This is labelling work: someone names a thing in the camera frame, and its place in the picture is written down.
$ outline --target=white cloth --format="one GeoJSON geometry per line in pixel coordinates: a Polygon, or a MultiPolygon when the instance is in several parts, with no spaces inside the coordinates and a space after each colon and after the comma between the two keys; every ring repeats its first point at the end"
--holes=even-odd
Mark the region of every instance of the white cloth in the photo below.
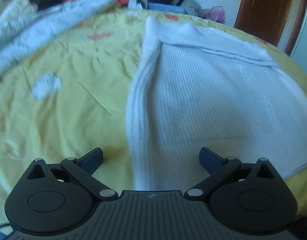
{"type": "Polygon", "coordinates": [[[213,28],[146,21],[126,109],[136,190],[185,191],[208,176],[199,150],[307,166],[307,98],[265,49],[213,28]]]}
{"type": "Polygon", "coordinates": [[[39,19],[38,6],[29,0],[12,0],[0,15],[0,49],[24,28],[39,19]]]}
{"type": "Polygon", "coordinates": [[[60,88],[62,88],[61,78],[53,73],[46,73],[36,81],[31,91],[36,99],[43,100],[58,93],[60,88]]]}
{"type": "Polygon", "coordinates": [[[0,32],[0,45],[10,38],[14,39],[0,49],[0,72],[37,52],[60,33],[76,26],[95,12],[106,11],[115,2],[115,0],[70,0],[24,16],[12,25],[7,24],[7,30],[0,32]]]}
{"type": "Polygon", "coordinates": [[[129,0],[128,9],[143,10],[147,9],[148,1],[147,0],[129,0]]]}

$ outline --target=door frame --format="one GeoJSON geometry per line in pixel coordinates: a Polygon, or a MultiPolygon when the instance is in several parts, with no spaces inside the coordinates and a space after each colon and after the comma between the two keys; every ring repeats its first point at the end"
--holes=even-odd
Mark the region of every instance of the door frame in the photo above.
{"type": "Polygon", "coordinates": [[[298,8],[298,13],[296,16],[295,24],[292,29],[292,33],[290,34],[289,41],[285,48],[285,53],[290,56],[292,50],[296,44],[297,38],[299,36],[302,22],[304,21],[306,15],[306,8],[307,8],[307,0],[300,0],[300,5],[298,8]]]}
{"type": "MultiPolygon", "coordinates": [[[[240,2],[240,6],[239,6],[239,10],[238,10],[238,14],[237,14],[237,17],[236,17],[236,21],[235,21],[235,25],[234,25],[234,28],[238,29],[239,28],[239,25],[242,23],[242,19],[243,19],[243,11],[244,11],[244,7],[246,5],[246,2],[247,0],[241,0],[240,2]]],[[[287,3],[287,10],[286,10],[286,13],[284,15],[284,18],[283,18],[283,22],[282,22],[282,25],[279,29],[279,32],[278,32],[278,36],[277,36],[277,39],[275,40],[274,44],[275,46],[278,45],[279,43],[279,40],[281,38],[281,34],[283,33],[283,30],[285,28],[285,24],[286,24],[286,21],[287,21],[287,17],[288,17],[288,14],[289,14],[289,9],[290,9],[290,5],[292,3],[292,0],[288,0],[288,3],[287,3]]]]}

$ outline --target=yellow bedsheet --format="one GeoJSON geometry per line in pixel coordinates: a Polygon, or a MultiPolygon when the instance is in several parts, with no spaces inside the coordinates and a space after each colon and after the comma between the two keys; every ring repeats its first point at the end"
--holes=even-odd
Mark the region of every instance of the yellow bedsheet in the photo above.
{"type": "MultiPolygon", "coordinates": [[[[245,41],[260,42],[234,28],[191,16],[147,10],[137,16],[112,8],[85,20],[9,70],[0,80],[0,223],[7,222],[4,202],[8,194],[36,157],[58,163],[101,147],[104,163],[94,177],[119,193],[133,189],[125,106],[148,15],[212,26],[245,41]],[[45,73],[59,76],[63,87],[57,95],[37,100],[31,87],[45,73]]],[[[302,69],[274,46],[261,45],[307,95],[307,75],[302,69]]],[[[307,169],[286,182],[299,210],[307,208],[307,169]]]]}

